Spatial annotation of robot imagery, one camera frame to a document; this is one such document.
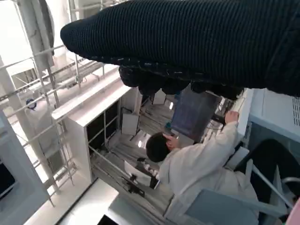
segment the man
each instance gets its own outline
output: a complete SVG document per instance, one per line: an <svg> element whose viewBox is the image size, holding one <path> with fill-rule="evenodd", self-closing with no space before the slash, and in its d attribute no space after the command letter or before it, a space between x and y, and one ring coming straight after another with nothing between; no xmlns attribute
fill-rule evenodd
<svg viewBox="0 0 300 225"><path fill-rule="evenodd" d="M193 203L202 189L210 189L227 195L239 195L268 203L271 189L254 173L251 184L245 186L245 168L231 171L224 168L237 145L238 112L230 111L225 116L226 126L206 145L195 144L180 149L178 139L157 133L146 144L147 156L154 162L162 162L159 178L180 197L187 207ZM300 166L295 158L279 142L265 140L251 153L256 167L269 180L273 180L276 166L280 175L300 177ZM300 185L289 185L295 195L300 195Z"/></svg>

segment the metal railing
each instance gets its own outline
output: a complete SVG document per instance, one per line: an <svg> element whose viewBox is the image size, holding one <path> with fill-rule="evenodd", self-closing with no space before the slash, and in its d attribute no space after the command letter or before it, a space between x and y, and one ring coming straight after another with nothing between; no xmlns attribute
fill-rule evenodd
<svg viewBox="0 0 300 225"><path fill-rule="evenodd" d="M112 1L111 3L109 3L109 6L118 4L120 2L123 2L123 0L121 0L121 1ZM104 7L107 7L107 4L99 3L99 4L96 4L96 5L93 5L93 6L88 6L88 7L72 8L71 0L68 0L68 6L69 6L69 9L68 9L69 19L70 19L70 22L72 22L73 18L76 18L76 15L75 15L76 12L81 11L81 10L85 10L85 9L91 9L91 8L103 9ZM59 45L57 47L46 49L44 51L35 53L31 57L28 57L26 59L19 60L17 62L8 64L8 65L3 65L3 66L0 67L0 74L1 74L0 79L1 79L1 77L3 77L3 76L9 76L8 72L6 71L7 68L12 67L14 65L17 65L17 64L22 63L22 62L27 61L27 60L32 60L34 62L34 66L35 66L34 69L35 69L37 77L38 77L36 80L31 81L31 82L23 85L22 87L20 87L18 89L14 88L14 89L11 89L10 91L6 91L5 95L0 97L0 103L2 101L6 100L6 99L9 100L10 105L14 104L14 101L17 101L17 103L15 103L14 106L18 106L18 107L13 107L14 111L7 115L8 119L13 117L13 116L17 116L19 121L20 121L20 119L22 119L23 121L28 120L28 118L26 118L25 113L24 113L25 110L29 106L32 106L33 104L35 104L39 101L44 101L45 100L47 102L47 106L51 108L52 105L51 105L51 102L49 100L49 96L51 96L52 94L54 95L56 107L59 107L60 106L60 96L57 93L58 90L69 87L70 85L73 87L74 84L75 84L75 86L78 86L78 92L80 93L82 91L82 82L81 81L86 76L88 76L90 74L92 74L93 76L97 76L97 75L93 74L93 72L95 70L101 68L101 67L102 67L102 70L103 70L102 74L103 75L105 74L105 69L104 69L104 66L103 66L102 63L88 61L87 63L80 66L79 63L84 63L84 61L86 59L78 59L78 56L74 53L74 55L75 55L74 62L69 63L68 65L65 65L64 67L62 67L62 68L60 68L60 69L58 69L54 72L52 72L50 68L47 68L46 69L47 74L45 75L37 66L37 62L36 62L37 57L42 56L42 55L47 54L47 53L50 53L50 52L52 52L54 50L57 50L57 49L60 49L60 48L64 48L64 45ZM71 71L71 75L70 74L64 75L63 78L61 79L60 83L56 84L56 82L55 82L56 78L55 77L57 75L59 75L61 72L65 71L67 69L71 69L73 67L75 67L75 69L73 71ZM49 78L50 81L51 81L51 83L50 83L51 88L52 88L51 90L48 90L46 88L46 84L44 82L44 80L46 78ZM6 82L9 82L9 81L11 82L10 85L12 85L12 87L14 87L11 78L7 77ZM24 91L28 91L30 87L32 87L33 85L36 85L38 83L41 85L40 89L41 89L42 94L40 94L39 97L35 98L33 101L31 101L27 104L21 104L21 101L19 99L19 95L22 94L22 92L24 92ZM68 159L67 156L66 156L66 152L65 152L65 151L67 151L67 154L69 155L69 149L66 146L66 132L67 131L66 131L66 127L64 125L64 119L67 116L68 116L68 114L66 114L63 117L57 119L56 121L52 120L52 123L49 127L47 127L46 129L44 129L43 131L39 132L36 135L31 135L28 138L28 141L25 144L23 144L22 147L25 148L26 146L38 141L38 138L41 135L45 134L46 132L48 132L49 130L54 128L55 132L56 132L56 137L57 137L58 142L59 142L59 150L57 150L57 151L61 151L61 155L64 159L64 165L63 166L66 167L67 173L68 173L68 179L66 181L64 181L64 183L66 183L68 180L71 180L72 184L74 185L73 179L72 179L72 177L74 175L74 172L71 172L71 169L69 167L69 165L72 163L72 158ZM45 154L41 151L39 152L39 154L36 154L36 155L37 155L37 161L34 162L34 168L37 168L38 166L42 165L43 167L48 167L47 170L50 171L51 169L50 169L49 165L47 165L47 160L48 160L49 156L46 157ZM50 182L50 184L53 185L53 187L54 187L54 193L53 194L59 192L60 187L64 183L61 184L58 187L57 184L56 184L55 179L53 178L53 174L47 173L47 176L48 176L48 181L46 181L46 182ZM48 198L51 203L52 203L51 197L52 197L53 194L49 195L49 198Z"/></svg>

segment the dark knit sleeve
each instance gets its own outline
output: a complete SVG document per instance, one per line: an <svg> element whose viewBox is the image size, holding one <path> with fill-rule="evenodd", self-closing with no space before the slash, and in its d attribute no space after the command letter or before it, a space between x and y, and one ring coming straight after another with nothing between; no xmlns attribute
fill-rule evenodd
<svg viewBox="0 0 300 225"><path fill-rule="evenodd" d="M67 49L90 60L168 78L272 88L267 70L298 2L132 0L67 24L60 35Z"/></svg>

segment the white pillar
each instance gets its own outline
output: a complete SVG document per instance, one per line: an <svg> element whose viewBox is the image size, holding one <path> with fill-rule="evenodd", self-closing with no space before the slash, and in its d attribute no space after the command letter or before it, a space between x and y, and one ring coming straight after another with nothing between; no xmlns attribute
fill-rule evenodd
<svg viewBox="0 0 300 225"><path fill-rule="evenodd" d="M2 58L0 56L0 67L3 66ZM0 70L0 84L3 87L6 94L11 93L15 91L14 84L11 80L10 75L8 74L6 69ZM12 95L8 98L10 106L13 108L13 110L18 110L19 108L22 108L21 100L19 99L18 95ZM26 134L26 137L28 140L31 140L33 137L35 137L37 134L35 134L34 129L32 128L27 115L24 110L21 110L16 113L16 116L19 120L19 123ZM53 187L55 190L58 190L58 186L53 178L53 173L51 168L48 165L47 159L42 151L42 148L38 142L38 140L34 140L30 143L34 153L36 154L38 160L41 162L41 166L43 167L45 173L47 174L48 178L52 181Z"/></svg>

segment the white wall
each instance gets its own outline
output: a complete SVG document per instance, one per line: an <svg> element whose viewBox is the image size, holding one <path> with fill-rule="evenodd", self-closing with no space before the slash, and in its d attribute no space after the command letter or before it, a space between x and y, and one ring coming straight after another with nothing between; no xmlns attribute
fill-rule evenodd
<svg viewBox="0 0 300 225"><path fill-rule="evenodd" d="M112 202L106 215L119 225L153 225L150 220L120 196Z"/></svg>

